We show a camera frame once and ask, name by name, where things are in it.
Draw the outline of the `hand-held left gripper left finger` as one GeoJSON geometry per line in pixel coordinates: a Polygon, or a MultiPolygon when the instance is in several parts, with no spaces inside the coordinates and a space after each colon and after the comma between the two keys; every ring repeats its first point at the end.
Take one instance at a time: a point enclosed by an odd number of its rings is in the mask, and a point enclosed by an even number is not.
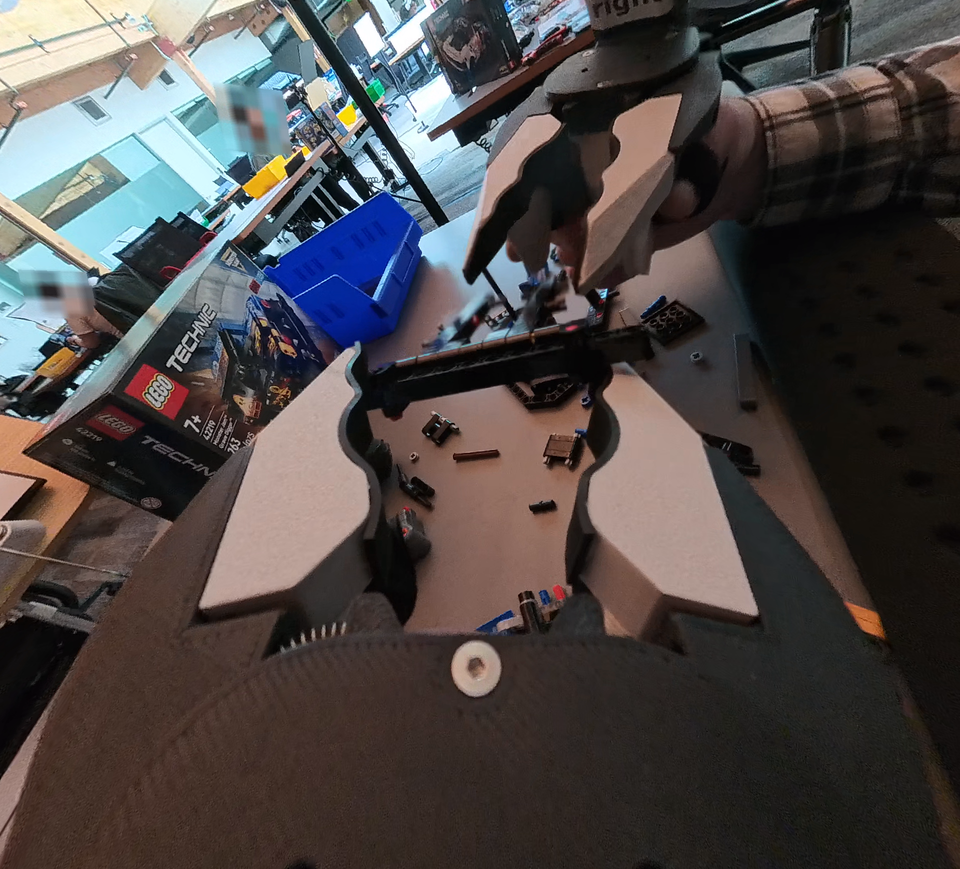
{"type": "Polygon", "coordinates": [[[332,623],[369,587],[409,621],[409,552],[366,459],[363,351],[344,351],[257,436],[199,597],[211,620],[332,623]]]}

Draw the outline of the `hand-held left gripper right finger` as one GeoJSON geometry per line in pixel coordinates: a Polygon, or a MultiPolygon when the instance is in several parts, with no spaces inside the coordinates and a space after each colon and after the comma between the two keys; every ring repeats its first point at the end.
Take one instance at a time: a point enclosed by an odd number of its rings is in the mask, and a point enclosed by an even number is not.
{"type": "Polygon", "coordinates": [[[751,625],[760,615],[701,436],[628,364],[594,395],[565,567],[622,635],[674,615],[751,625]]]}

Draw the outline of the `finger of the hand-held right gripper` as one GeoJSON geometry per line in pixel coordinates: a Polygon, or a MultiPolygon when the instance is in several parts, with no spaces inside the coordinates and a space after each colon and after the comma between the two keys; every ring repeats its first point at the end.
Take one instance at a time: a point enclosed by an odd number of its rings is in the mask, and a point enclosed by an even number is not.
{"type": "Polygon", "coordinates": [[[505,246],[529,274],[547,263],[565,195],[582,189],[577,150],[552,111],[516,119],[489,154],[462,275],[473,284],[505,246]]]}
{"type": "Polygon", "coordinates": [[[612,126],[618,152],[602,175],[602,192],[585,216],[578,291],[648,274],[654,254],[652,221],[671,190],[676,158],[670,149],[683,96],[671,93],[621,113],[612,126]]]}

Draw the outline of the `black toy truck chassis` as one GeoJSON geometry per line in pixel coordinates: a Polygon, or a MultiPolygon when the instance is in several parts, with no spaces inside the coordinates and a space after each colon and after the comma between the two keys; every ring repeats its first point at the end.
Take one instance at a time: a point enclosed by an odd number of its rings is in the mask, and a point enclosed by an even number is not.
{"type": "Polygon", "coordinates": [[[375,369],[369,368],[363,348],[355,347],[347,369],[366,410],[393,417],[413,403],[550,376],[567,376],[573,383],[597,389],[609,379],[614,365],[653,357],[651,338],[640,324],[600,329],[566,323],[407,357],[375,369]]]}

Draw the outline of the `person's right forearm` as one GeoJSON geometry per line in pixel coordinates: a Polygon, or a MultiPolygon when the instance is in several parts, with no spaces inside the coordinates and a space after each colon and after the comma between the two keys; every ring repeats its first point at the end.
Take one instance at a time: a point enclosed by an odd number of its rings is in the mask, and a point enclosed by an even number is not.
{"type": "Polygon", "coordinates": [[[750,226],[885,207],[959,214],[959,38],[746,97],[766,173],[750,226]]]}

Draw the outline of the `light grey desk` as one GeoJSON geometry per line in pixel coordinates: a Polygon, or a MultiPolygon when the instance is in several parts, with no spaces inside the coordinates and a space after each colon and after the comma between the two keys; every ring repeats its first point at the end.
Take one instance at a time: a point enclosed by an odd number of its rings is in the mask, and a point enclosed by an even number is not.
{"type": "MultiPolygon", "coordinates": [[[[49,708],[4,867],[386,864],[360,851],[570,850],[628,838],[816,848],[916,773],[879,652],[817,564],[705,446],[759,616],[674,614],[622,635],[585,590],[546,634],[354,628],[271,609],[224,619],[200,596],[251,449],[236,453],[134,568],[49,708]],[[746,835],[759,842],[721,839],[746,835]]],[[[522,532],[506,498],[438,484],[414,620],[570,523],[522,532]]]]}

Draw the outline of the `person's right hand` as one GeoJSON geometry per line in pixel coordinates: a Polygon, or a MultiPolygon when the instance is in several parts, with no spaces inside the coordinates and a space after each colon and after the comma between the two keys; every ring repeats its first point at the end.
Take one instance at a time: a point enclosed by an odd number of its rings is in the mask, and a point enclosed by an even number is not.
{"type": "MultiPolygon", "coordinates": [[[[609,131],[577,133],[582,145],[582,167],[596,198],[602,190],[601,167],[614,155],[609,131]]],[[[719,178],[702,201],[702,182],[676,177],[651,224],[653,252],[675,248],[705,233],[717,222],[748,223],[759,212],[766,179],[767,151],[762,121],[752,104],[741,96],[723,95],[713,126],[687,146],[686,160],[696,153],[715,157],[719,178]]],[[[557,225],[552,244],[574,286],[580,283],[586,246],[586,216],[557,225]]]]}

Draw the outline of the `black straight toy beam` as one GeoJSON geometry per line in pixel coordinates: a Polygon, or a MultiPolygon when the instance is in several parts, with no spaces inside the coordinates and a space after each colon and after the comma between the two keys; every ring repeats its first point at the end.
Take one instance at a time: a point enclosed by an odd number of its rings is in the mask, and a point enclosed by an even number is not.
{"type": "Polygon", "coordinates": [[[726,455],[727,459],[743,476],[758,478],[761,475],[762,467],[757,462],[754,450],[750,445],[708,432],[700,432],[700,435],[706,446],[726,455]]]}

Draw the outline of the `dark printed box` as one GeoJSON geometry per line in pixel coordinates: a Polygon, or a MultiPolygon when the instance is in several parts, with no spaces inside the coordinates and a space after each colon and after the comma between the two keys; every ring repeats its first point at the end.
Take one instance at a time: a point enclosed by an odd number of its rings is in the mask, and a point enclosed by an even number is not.
{"type": "Polygon", "coordinates": [[[421,30],[455,96],[510,75],[522,62],[503,0],[448,0],[421,30]]]}

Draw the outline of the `black studded toy plate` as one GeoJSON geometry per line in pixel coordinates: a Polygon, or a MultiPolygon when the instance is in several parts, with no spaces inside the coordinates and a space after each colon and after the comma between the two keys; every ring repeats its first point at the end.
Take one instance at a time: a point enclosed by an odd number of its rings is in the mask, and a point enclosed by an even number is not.
{"type": "Polygon", "coordinates": [[[704,317],[678,299],[657,299],[641,315],[646,333],[659,346],[666,347],[698,331],[706,323],[704,317]]]}

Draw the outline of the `monster truck toy set box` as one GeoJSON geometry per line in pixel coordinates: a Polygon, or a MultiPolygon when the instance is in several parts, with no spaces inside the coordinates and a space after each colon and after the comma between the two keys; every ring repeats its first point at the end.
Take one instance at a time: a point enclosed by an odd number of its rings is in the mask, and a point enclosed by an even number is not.
{"type": "Polygon", "coordinates": [[[324,371],[319,331],[212,242],[24,450],[168,521],[324,371]]]}

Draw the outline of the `black metal pole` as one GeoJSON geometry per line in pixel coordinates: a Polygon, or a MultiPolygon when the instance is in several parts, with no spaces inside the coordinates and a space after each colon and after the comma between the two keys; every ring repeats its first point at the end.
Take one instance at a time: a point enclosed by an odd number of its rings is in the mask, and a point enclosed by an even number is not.
{"type": "Polygon", "coordinates": [[[350,97],[356,102],[358,109],[374,131],[376,137],[395,163],[400,173],[414,191],[427,214],[434,220],[437,227],[450,222],[450,217],[434,197],[428,185],[415,167],[409,155],[404,151],[402,143],[396,137],[389,124],[384,120],[375,102],[367,95],[366,88],[354,74],[350,64],[336,46],[326,26],[321,22],[316,12],[310,7],[307,0],[287,0],[289,8],[296,14],[298,20],[307,31],[309,38],[318,47],[322,56],[330,66],[350,97]]]}

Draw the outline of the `small orange toy piece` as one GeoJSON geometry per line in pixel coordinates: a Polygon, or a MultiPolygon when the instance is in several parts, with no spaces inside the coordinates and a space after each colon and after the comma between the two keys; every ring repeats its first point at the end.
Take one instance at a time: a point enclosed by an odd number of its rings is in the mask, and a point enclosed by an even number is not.
{"type": "Polygon", "coordinates": [[[850,601],[845,601],[845,606],[862,632],[880,643],[887,642],[882,619],[876,611],[850,601]]]}

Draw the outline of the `yellow bin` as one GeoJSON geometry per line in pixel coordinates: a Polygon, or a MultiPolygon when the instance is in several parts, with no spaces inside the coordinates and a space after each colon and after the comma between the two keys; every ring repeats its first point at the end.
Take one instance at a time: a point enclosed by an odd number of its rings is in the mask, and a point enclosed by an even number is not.
{"type": "Polygon", "coordinates": [[[278,187],[289,177],[287,165],[294,159],[294,155],[277,155],[266,165],[257,170],[246,182],[242,183],[241,189],[252,200],[259,200],[266,196],[270,191],[278,187]]]}

